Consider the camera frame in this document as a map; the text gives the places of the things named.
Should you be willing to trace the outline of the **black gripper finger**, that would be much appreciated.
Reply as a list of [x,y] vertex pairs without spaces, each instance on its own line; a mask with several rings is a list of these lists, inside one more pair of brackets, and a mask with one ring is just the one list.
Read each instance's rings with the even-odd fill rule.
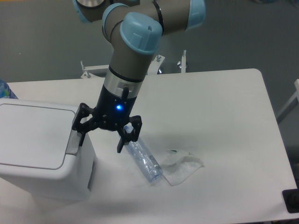
[[94,108],[90,108],[85,103],[80,103],[78,110],[75,114],[71,129],[81,134],[79,140],[80,147],[83,146],[85,135],[89,131],[93,131],[99,127],[96,118],[93,117],[94,112],[95,112]]
[[[130,123],[133,127],[131,132],[125,130],[125,126]],[[142,127],[142,118],[140,115],[126,118],[120,126],[117,126],[117,132],[120,136],[120,141],[117,145],[117,153],[121,153],[124,145],[128,145],[129,142],[136,142],[139,138],[139,134]]]

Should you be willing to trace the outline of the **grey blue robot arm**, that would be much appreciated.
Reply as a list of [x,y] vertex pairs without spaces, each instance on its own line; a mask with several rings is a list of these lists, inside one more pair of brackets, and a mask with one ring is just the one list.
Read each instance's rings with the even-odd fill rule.
[[203,0],[75,0],[83,23],[102,22],[102,33],[114,51],[94,108],[81,103],[72,129],[83,142],[97,128],[116,131],[117,151],[137,141],[142,119],[130,116],[162,36],[200,26],[206,17]]

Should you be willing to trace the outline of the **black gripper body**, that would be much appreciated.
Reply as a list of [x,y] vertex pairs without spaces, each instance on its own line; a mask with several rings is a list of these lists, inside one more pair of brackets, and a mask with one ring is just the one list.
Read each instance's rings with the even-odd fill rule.
[[130,98],[127,85],[121,89],[121,95],[117,96],[102,87],[98,102],[94,108],[93,119],[98,128],[116,131],[129,122],[129,116],[136,98]]

